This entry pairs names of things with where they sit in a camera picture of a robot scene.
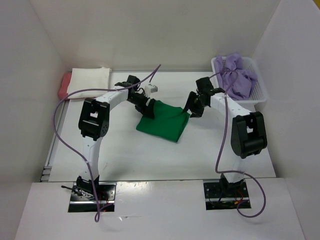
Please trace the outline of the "green t shirt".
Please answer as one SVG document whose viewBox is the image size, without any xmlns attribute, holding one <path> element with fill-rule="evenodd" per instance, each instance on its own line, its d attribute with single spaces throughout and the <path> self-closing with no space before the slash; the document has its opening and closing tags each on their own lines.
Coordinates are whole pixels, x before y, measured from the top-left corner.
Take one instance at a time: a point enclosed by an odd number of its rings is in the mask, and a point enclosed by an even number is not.
<svg viewBox="0 0 320 240">
<path fill-rule="evenodd" d="M 181 107 L 171 106 L 156 100 L 153 107 L 154 119 L 143 116 L 136 130 L 177 143 L 188 124 L 190 114 Z"/>
</svg>

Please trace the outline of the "purple t shirt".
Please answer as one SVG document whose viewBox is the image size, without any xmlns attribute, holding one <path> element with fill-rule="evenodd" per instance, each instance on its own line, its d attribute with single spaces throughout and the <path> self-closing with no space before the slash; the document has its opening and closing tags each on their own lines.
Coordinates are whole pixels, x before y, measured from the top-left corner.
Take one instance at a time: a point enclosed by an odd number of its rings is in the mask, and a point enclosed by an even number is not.
<svg viewBox="0 0 320 240">
<path fill-rule="evenodd" d="M 258 76 L 244 69 L 243 58 L 233 53 L 223 59 L 217 55 L 213 62 L 218 86 L 227 90 L 227 94 L 235 101 L 247 100 L 257 83 Z"/>
</svg>

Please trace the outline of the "cream white t shirt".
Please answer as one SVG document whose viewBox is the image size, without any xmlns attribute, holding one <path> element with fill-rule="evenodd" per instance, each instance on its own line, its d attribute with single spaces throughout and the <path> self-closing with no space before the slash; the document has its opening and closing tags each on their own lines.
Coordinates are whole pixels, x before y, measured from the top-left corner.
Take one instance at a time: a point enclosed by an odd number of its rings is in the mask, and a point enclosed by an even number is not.
<svg viewBox="0 0 320 240">
<path fill-rule="evenodd" d="M 110 68 L 73 68 L 71 72 L 70 83 L 67 88 L 67 94 L 84 90 L 91 89 L 90 91 L 78 92 L 68 97 L 68 99 L 85 99 L 85 98 L 96 98 L 106 93 L 102 90 L 93 89 L 108 89 L 109 78 L 111 69 Z"/>
</svg>

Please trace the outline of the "red t shirt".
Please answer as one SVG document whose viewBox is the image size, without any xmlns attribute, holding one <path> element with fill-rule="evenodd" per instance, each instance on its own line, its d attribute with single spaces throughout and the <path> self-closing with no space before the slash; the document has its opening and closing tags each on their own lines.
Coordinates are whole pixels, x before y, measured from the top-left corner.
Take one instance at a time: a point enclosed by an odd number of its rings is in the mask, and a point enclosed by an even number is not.
<svg viewBox="0 0 320 240">
<path fill-rule="evenodd" d="M 67 95 L 84 89 L 93 89 L 94 85 L 92 85 L 89 81 L 86 81 L 83 77 L 75 76 L 71 72 L 67 72 L 63 75 L 60 89 L 58 91 L 58 97 L 62 100 Z M 67 100 L 71 99 L 85 99 L 85 98 L 96 98 L 100 96 L 103 92 L 97 90 L 83 91 L 80 93 L 75 93 L 69 97 Z"/>
</svg>

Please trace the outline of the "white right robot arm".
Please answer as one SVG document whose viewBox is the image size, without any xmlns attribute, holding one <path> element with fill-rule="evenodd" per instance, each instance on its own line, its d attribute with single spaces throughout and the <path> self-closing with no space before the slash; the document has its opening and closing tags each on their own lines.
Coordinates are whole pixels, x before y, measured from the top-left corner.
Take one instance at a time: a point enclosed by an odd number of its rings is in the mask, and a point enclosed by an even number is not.
<svg viewBox="0 0 320 240">
<path fill-rule="evenodd" d="M 209 77 L 202 77 L 195 83 L 197 89 L 189 93 L 183 112 L 190 112 L 191 118 L 200 118 L 205 108 L 209 107 L 224 116 L 224 133 L 215 171 L 220 174 L 220 193 L 229 197 L 243 186 L 246 171 L 244 159 L 260 154 L 267 147 L 264 116 L 259 111 L 253 112 L 242 107 L 222 88 L 215 88 Z M 219 171 L 227 133 L 230 133 L 230 146 L 238 159 L 234 161 L 230 170 Z"/>
</svg>

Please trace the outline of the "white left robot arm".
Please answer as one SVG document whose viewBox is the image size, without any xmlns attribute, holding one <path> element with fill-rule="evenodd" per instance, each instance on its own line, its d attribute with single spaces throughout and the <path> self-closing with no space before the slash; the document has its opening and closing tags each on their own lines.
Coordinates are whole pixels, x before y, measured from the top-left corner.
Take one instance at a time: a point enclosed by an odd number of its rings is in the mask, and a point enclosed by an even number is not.
<svg viewBox="0 0 320 240">
<path fill-rule="evenodd" d="M 111 110 L 128 101 L 144 117 L 155 118 L 156 100 L 139 93 L 140 83 L 136 76 L 129 75 L 127 81 L 116 83 L 111 91 L 95 98 L 86 98 L 83 102 L 78 128 L 83 139 L 81 155 L 87 161 L 87 169 L 78 176 L 76 187 L 88 200 L 96 199 L 100 193 L 99 153 L 102 139 L 109 130 Z"/>
</svg>

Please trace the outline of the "white plastic basket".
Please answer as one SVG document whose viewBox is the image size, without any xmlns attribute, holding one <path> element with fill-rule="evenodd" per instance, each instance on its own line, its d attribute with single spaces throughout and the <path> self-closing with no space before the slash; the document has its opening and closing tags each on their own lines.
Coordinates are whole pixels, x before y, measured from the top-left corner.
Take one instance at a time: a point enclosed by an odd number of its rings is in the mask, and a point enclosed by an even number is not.
<svg viewBox="0 0 320 240">
<path fill-rule="evenodd" d="M 264 103 L 268 96 L 267 96 L 267 91 L 265 89 L 265 85 L 264 85 L 264 81 L 262 78 L 262 75 L 256 65 L 256 63 L 254 62 L 254 60 L 250 57 L 244 57 L 241 56 L 243 59 L 243 67 L 245 70 L 250 70 L 254 73 L 256 73 L 257 75 L 257 82 L 255 84 L 255 87 L 250 95 L 250 97 L 247 100 L 234 100 L 236 102 L 238 102 L 239 104 L 252 104 L 252 105 L 256 105 L 258 103 Z M 216 57 L 212 58 L 211 60 L 211 66 L 212 66 L 212 71 L 213 71 L 213 82 L 216 86 L 219 87 L 218 85 L 218 81 L 217 81 L 217 73 L 215 71 L 215 67 L 214 67 L 214 60 L 216 59 Z"/>
</svg>

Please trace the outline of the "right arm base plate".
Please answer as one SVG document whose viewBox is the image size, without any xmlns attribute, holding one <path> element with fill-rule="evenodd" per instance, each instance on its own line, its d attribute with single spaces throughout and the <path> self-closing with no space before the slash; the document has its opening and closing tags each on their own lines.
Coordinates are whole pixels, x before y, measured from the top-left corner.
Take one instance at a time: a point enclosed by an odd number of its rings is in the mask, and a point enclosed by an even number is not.
<svg viewBox="0 0 320 240">
<path fill-rule="evenodd" d="M 207 211 L 233 210 L 237 208 L 239 203 L 240 209 L 251 208 L 247 184 L 245 182 L 240 187 L 236 187 L 235 190 L 224 193 L 219 180 L 204 181 L 203 191 Z"/>
</svg>

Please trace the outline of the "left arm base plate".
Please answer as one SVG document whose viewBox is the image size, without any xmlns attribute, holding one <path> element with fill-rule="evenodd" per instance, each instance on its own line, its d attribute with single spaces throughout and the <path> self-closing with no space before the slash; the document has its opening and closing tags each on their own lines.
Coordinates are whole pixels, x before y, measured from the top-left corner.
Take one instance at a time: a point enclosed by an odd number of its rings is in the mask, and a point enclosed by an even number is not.
<svg viewBox="0 0 320 240">
<path fill-rule="evenodd" d="M 99 183 L 97 199 L 101 212 L 115 211 L 116 187 L 117 184 L 115 182 Z M 62 185 L 61 188 L 70 191 L 69 213 L 89 213 L 98 210 L 95 196 L 92 193 L 86 193 L 78 189 L 75 182 L 72 187 Z"/>
</svg>

